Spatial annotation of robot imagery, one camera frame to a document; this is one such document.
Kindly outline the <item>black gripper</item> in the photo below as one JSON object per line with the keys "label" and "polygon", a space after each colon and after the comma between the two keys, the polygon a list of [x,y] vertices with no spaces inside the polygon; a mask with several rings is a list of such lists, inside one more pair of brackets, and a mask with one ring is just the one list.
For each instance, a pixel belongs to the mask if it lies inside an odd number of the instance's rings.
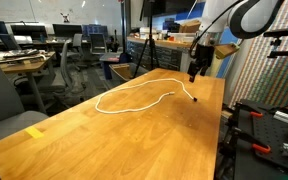
{"label": "black gripper", "polygon": [[189,65],[189,81],[194,82],[197,73],[205,76],[207,69],[211,66],[214,54],[213,46],[203,46],[200,44],[192,44],[189,49],[189,55],[192,61]]}

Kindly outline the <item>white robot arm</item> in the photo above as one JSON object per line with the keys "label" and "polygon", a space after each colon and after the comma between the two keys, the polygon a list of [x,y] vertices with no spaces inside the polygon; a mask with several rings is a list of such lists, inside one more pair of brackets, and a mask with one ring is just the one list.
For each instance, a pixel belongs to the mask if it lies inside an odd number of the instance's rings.
{"label": "white robot arm", "polygon": [[197,73],[206,74],[225,27],[236,38],[255,38],[272,25],[284,1],[206,0],[199,30],[189,48],[189,81],[194,82]]}

